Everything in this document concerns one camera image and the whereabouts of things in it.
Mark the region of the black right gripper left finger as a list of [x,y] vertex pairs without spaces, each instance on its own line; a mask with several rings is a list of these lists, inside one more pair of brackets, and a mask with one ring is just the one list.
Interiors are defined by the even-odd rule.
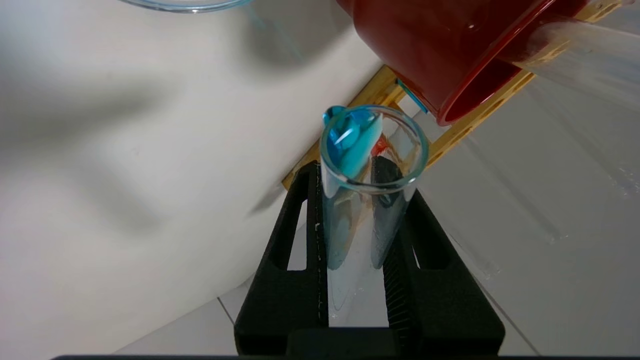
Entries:
[[[288,270],[302,203],[306,266]],[[290,333],[329,325],[327,254],[321,167],[310,162],[286,194],[262,260],[234,324],[240,354],[284,354]]]

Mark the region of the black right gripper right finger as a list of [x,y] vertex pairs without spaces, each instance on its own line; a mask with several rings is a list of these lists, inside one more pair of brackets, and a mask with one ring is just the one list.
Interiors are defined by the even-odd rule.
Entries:
[[505,326],[423,196],[383,194],[374,219],[406,208],[382,264],[388,326],[375,354],[496,354]]

